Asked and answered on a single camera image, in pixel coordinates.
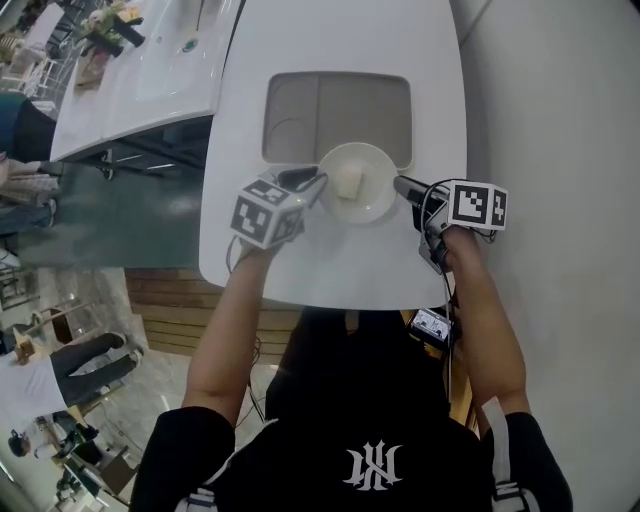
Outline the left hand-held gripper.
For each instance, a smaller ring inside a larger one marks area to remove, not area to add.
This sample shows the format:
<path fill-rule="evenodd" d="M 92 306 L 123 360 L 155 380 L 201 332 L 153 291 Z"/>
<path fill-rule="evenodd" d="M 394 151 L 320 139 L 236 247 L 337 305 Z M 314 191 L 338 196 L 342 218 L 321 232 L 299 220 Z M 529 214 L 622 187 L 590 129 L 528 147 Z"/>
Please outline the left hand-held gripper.
<path fill-rule="evenodd" d="M 269 168 L 240 190 L 230 228 L 260 249 L 288 242 L 304 230 L 303 218 L 327 183 L 317 168 Z"/>

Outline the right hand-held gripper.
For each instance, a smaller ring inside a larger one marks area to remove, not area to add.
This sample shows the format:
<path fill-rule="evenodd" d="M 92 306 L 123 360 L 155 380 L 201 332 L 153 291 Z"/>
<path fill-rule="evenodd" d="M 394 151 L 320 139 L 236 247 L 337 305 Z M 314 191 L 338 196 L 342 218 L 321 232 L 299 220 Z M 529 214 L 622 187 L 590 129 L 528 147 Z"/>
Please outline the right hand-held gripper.
<path fill-rule="evenodd" d="M 439 274 L 449 272 L 446 230 L 458 226 L 491 241 L 506 228 L 508 192 L 495 185 L 453 179 L 426 185 L 398 175 L 393 186 L 412 207 L 420 256 Z"/>

